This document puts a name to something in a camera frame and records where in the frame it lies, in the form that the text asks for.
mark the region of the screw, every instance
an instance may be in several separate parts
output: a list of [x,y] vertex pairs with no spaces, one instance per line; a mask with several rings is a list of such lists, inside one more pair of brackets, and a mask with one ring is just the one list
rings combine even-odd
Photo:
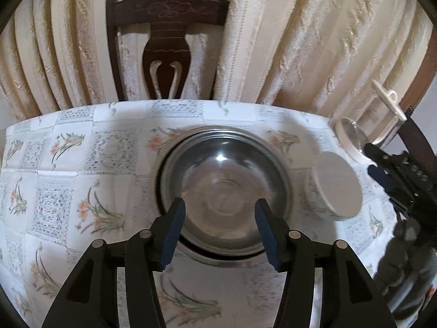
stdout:
[[103,245],[103,239],[95,239],[91,245],[93,248],[100,248]]
[[150,230],[145,229],[142,230],[141,232],[139,232],[139,237],[142,239],[146,239],[146,238],[150,238],[153,235],[152,232],[150,232]]
[[296,230],[290,230],[290,232],[288,232],[288,236],[292,239],[299,239],[301,234]]
[[342,241],[341,239],[339,241],[336,242],[336,245],[340,248],[340,249],[346,249],[347,248],[347,243],[345,241]]

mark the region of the beige curtain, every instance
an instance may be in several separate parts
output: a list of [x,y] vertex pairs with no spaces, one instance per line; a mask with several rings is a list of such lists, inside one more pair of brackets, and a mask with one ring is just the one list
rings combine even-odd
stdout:
[[[208,98],[217,71],[217,100],[349,116],[374,134],[390,116],[370,80],[401,99],[432,30],[416,0],[229,1],[224,28],[189,28],[184,98]],[[147,25],[120,30],[130,100],[148,98],[140,64],[148,32]],[[104,0],[23,0],[0,44],[0,101],[16,120],[117,100]]]

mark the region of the person's hand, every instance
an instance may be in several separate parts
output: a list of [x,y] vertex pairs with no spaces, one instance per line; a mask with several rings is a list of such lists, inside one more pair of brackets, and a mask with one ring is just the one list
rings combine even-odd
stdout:
[[420,308],[437,273],[435,249],[413,245],[419,233],[414,219],[396,224],[374,277],[395,319],[406,319]]

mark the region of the white lid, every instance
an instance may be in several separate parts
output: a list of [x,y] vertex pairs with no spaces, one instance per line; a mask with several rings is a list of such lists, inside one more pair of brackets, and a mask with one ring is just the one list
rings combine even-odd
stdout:
[[323,200],[339,216],[352,218],[361,210],[363,195],[352,167],[340,155],[323,152],[312,167]]

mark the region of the table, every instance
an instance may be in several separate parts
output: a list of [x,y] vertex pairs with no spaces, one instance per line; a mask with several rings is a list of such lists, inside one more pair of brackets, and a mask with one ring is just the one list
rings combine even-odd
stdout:
[[[197,100],[132,101],[78,107],[7,129],[0,174],[0,282],[30,327],[40,327],[60,286],[95,238],[126,240],[148,228],[149,173],[161,149],[185,130],[238,127],[267,140],[285,158],[294,193],[291,228],[313,240],[346,240],[372,274],[396,222],[366,166],[342,150],[326,118],[277,107]],[[326,222],[307,206],[303,179],[312,159],[333,151],[350,162],[364,196],[360,214]],[[316,275],[312,324],[320,314]],[[156,274],[168,327],[273,326],[285,274],[265,257],[245,268],[217,268],[176,250]],[[119,270],[121,327],[128,327]]]

